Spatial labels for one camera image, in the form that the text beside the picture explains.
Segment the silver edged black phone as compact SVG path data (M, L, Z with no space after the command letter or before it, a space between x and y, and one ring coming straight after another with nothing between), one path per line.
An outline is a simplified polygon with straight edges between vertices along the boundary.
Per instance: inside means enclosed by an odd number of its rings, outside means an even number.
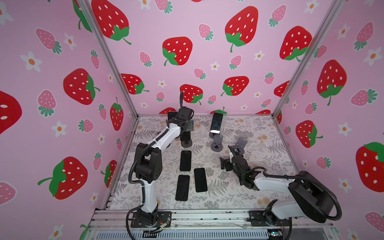
M205 168L194 169L196 192L207 192L207 177Z

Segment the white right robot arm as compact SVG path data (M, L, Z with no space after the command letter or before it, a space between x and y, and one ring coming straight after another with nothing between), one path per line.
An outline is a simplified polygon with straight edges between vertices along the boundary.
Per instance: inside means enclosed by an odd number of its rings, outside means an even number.
M285 219L307 217L317 223L342 218L342 208L336 195L309 172L294 176L271 175L264 167L250 168L244 149L230 146L230 156L220 158L221 168L234 172L240 185L255 191L274 191L289 195L289 199L272 200L262 213L262 221L270 226Z

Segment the purple edged black phone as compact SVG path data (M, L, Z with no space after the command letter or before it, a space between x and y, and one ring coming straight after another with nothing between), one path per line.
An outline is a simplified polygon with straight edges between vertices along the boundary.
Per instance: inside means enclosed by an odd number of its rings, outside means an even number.
M187 201L189 195L190 176L179 175L176 190L176 201Z

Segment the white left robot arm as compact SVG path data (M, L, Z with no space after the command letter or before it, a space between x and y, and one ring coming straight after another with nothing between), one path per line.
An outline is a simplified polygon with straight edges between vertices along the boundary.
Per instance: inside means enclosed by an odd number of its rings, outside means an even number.
M162 151L188 130L193 115L194 110L180 107L176 115L166 121L166 127L155 138L136 147L135 159L129 172L129 183L141 185L142 205L137 209L137 213L147 225L154 225L158 218L156 180L163 169Z

